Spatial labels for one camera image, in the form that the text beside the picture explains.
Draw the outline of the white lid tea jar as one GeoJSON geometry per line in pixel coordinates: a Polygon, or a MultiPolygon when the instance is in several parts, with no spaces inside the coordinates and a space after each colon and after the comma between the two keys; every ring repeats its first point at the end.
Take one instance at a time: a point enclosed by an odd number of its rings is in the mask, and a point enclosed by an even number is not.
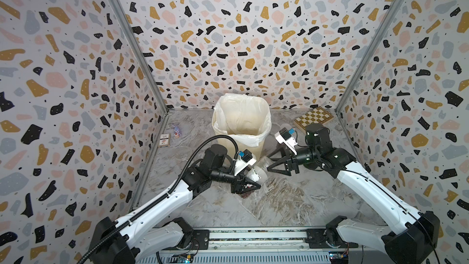
{"type": "Polygon", "coordinates": [[[261,187],[268,179],[268,172],[265,167],[253,166],[246,172],[245,177],[261,187]]]}

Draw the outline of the white jar lid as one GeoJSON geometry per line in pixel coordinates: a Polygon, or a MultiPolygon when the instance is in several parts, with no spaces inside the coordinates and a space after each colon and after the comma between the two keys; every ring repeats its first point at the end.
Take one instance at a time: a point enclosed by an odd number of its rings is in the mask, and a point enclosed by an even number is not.
{"type": "Polygon", "coordinates": [[[263,156],[260,158],[256,165],[257,165],[257,174],[261,177],[267,177],[268,176],[268,167],[272,165],[274,162],[267,156],[263,156]]]}

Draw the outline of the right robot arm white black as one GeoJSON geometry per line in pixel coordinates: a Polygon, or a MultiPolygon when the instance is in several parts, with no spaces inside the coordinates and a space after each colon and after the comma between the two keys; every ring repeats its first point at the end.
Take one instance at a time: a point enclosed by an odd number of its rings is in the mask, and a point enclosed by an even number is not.
{"type": "Polygon", "coordinates": [[[324,231],[329,246],[356,243],[387,254],[396,264],[421,264],[437,253],[440,220],[432,211],[423,213],[384,187],[347,150],[333,146],[330,130],[322,124],[306,127],[304,146],[297,143],[294,132],[282,128],[276,133],[279,147],[267,156],[272,161],[267,171],[290,176],[304,166],[327,172],[358,194],[385,222],[375,226],[337,216],[324,231]]]}

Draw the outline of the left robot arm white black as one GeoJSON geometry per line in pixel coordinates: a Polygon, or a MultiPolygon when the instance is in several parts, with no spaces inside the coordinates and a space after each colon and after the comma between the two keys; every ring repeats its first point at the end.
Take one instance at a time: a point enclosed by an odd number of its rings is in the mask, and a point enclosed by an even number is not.
{"type": "Polygon", "coordinates": [[[155,198],[115,221],[101,220],[79,263],[90,260],[94,264],[135,264],[164,249],[192,245],[194,229],[183,218],[175,218],[162,227],[157,224],[208,190],[212,182],[230,184],[235,194],[259,189],[260,185],[243,173],[255,162],[256,157],[249,150],[231,158],[224,146],[211,145],[203,158],[189,159],[183,173],[155,198]]]}

